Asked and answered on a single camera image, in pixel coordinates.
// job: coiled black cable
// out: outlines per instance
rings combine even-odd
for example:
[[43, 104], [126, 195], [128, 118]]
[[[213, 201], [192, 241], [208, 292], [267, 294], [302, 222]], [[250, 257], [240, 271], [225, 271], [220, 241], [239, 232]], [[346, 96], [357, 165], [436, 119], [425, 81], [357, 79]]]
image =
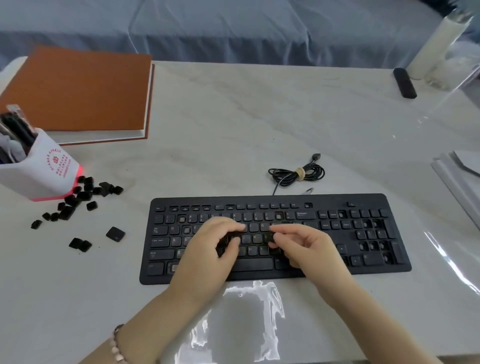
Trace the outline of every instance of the coiled black cable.
[[[323, 167], [315, 163], [319, 158], [320, 153], [316, 153], [312, 156], [312, 161], [303, 166], [303, 170], [305, 171], [305, 177], [303, 179], [305, 181], [318, 181], [325, 177], [325, 170]], [[276, 189], [279, 185], [282, 187], [288, 187], [300, 177], [297, 172], [284, 170], [282, 168], [270, 168], [268, 173], [270, 173], [274, 181], [277, 182], [272, 196], [275, 195]]]

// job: space bar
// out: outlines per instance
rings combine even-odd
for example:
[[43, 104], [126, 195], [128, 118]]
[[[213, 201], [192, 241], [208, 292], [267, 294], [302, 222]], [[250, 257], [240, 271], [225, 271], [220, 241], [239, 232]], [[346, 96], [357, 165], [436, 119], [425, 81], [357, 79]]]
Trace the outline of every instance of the space bar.
[[232, 272], [246, 272], [250, 270], [271, 270], [273, 269], [272, 258], [237, 259], [233, 265]]

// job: keyboard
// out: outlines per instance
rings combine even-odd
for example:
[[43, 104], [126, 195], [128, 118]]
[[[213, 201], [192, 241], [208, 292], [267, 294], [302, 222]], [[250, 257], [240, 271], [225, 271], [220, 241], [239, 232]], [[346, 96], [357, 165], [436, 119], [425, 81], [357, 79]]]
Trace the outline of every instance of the keyboard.
[[[283, 251], [271, 249], [269, 226], [303, 224], [330, 235], [352, 274], [411, 270], [388, 201], [383, 194], [155, 198], [150, 204], [140, 269], [142, 284], [165, 284], [190, 239], [213, 216], [244, 223], [237, 261], [227, 280], [304, 277]], [[229, 236], [217, 246], [225, 251]]]

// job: person's right hand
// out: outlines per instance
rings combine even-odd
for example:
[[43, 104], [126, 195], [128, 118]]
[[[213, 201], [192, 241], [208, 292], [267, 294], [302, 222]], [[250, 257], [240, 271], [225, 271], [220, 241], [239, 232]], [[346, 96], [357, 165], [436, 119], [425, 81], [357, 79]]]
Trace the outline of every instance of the person's right hand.
[[275, 243], [268, 245], [283, 249], [290, 265], [303, 271], [329, 306], [349, 299], [356, 282], [328, 234], [299, 224], [272, 225], [270, 231]]

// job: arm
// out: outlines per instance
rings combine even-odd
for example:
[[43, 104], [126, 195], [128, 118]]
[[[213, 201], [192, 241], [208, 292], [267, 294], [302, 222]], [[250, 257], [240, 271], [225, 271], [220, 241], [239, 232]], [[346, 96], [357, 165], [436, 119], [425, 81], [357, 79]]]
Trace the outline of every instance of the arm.
[[297, 224], [270, 230], [275, 243], [269, 245], [282, 248], [290, 264], [302, 269], [372, 364], [441, 364], [356, 283], [327, 234]]
[[[220, 290], [237, 259], [240, 239], [232, 239], [221, 258], [215, 248], [228, 232], [243, 228], [229, 218], [212, 218], [202, 225], [190, 240], [169, 287], [118, 331], [118, 348], [129, 363], [154, 363]], [[80, 364], [117, 364], [109, 341]]]

